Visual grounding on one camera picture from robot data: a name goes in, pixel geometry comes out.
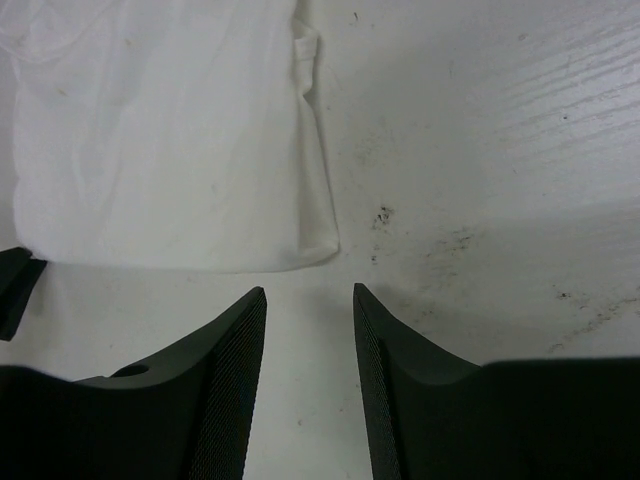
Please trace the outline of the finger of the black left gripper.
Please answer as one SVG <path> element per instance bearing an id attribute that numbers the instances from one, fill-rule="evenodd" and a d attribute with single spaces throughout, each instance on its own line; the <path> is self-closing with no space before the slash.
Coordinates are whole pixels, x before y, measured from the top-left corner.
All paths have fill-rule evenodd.
<path id="1" fill-rule="evenodd" d="M 22 247 L 1 252 L 1 340 L 11 341 L 20 325 L 31 293 L 47 266 Z"/>

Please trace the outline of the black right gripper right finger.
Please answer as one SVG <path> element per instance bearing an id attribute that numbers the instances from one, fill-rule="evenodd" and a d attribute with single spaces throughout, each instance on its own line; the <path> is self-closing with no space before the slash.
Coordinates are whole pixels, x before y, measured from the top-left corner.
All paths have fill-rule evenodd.
<path id="1" fill-rule="evenodd" d="M 639 362 L 475 365 L 398 320 L 363 284 L 354 334 L 377 479 L 635 479 Z"/>

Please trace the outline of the white tank top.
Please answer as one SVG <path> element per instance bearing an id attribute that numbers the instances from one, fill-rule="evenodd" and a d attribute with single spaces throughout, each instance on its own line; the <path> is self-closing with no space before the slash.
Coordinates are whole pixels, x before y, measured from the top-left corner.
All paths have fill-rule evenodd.
<path id="1" fill-rule="evenodd" d="M 55 263 L 280 272 L 339 249 L 293 1 L 7 1 L 18 240 Z"/>

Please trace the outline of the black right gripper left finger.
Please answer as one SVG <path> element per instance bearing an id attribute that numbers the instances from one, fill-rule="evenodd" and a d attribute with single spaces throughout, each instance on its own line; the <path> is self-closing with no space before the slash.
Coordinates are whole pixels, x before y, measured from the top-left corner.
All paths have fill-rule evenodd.
<path id="1" fill-rule="evenodd" d="M 265 291 L 113 375 L 1 370 L 5 479 L 239 479 L 267 316 Z"/>

